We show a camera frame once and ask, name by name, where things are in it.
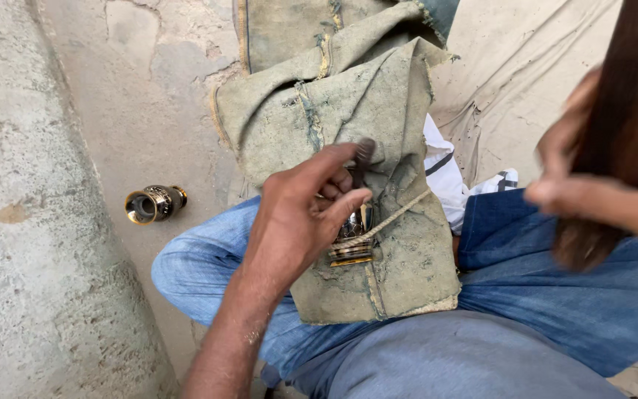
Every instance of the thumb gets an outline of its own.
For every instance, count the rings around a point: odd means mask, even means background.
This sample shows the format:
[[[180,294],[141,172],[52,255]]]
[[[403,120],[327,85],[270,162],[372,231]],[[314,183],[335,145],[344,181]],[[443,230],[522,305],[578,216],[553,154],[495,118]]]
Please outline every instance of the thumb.
[[[636,230],[638,190],[597,177],[543,179],[526,188],[526,200],[545,213],[579,217]]]
[[[328,209],[322,212],[326,227],[337,231],[349,216],[373,197],[373,192],[367,188],[351,190],[337,199]]]

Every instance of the sack cloth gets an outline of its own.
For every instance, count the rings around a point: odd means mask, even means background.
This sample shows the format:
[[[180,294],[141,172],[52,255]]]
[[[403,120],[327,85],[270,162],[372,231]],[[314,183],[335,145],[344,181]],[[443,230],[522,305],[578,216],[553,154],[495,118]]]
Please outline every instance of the sack cloth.
[[[451,59],[423,26],[425,9],[404,1],[323,35],[317,46],[213,91],[220,137],[260,186],[325,145],[371,137],[377,151],[366,183],[377,223],[428,189],[422,127],[432,101],[430,69]],[[380,256],[330,267],[324,254],[292,286],[303,322],[382,320],[456,307],[460,291],[452,235],[428,195],[377,236]]]
[[[332,36],[345,26],[394,6],[396,0],[234,0],[240,60],[246,75],[260,72],[314,47],[318,36]],[[436,35],[446,48],[459,0],[423,0],[423,24],[406,29]]]

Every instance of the blue jeans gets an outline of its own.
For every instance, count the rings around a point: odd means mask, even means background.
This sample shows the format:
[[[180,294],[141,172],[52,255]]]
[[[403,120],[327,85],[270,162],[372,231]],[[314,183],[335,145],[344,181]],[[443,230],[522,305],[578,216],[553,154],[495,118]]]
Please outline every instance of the blue jeans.
[[[178,236],[152,267],[155,286],[190,318],[210,325],[243,261],[260,205],[255,197]],[[526,324],[602,376],[638,361],[638,240],[624,240],[590,273],[560,270],[550,256],[555,220],[526,204],[522,190],[471,197],[459,265],[459,307]],[[302,324],[287,293],[273,314],[260,358],[286,377],[306,361],[391,322]]]

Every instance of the cement surface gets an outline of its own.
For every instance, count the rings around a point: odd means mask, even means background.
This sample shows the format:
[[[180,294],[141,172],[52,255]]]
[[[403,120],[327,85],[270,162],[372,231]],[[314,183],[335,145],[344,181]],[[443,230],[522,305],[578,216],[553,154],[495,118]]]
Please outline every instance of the cement surface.
[[[0,398],[172,398],[55,54],[0,0]]]
[[[176,375],[183,377],[202,334],[150,279],[152,261],[188,228],[253,195],[218,145],[210,88],[240,75],[230,0],[40,0],[65,71],[81,132],[99,173],[116,233],[137,267]],[[137,226],[125,197],[179,185],[181,213]]]

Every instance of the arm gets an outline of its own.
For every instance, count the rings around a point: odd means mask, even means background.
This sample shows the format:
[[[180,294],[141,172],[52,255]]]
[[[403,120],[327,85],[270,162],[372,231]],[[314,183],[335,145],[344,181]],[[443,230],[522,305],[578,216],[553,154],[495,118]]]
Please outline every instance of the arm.
[[[544,172],[527,187],[525,196],[543,212],[595,220],[638,236],[638,190],[612,179],[570,175],[575,137],[589,119],[600,75],[601,69],[596,69],[583,79],[562,118],[538,143]]]
[[[355,149],[352,143],[328,146],[265,182],[243,263],[191,366],[185,399],[248,396],[257,352],[282,296],[371,198],[368,189],[351,190],[342,167]]]

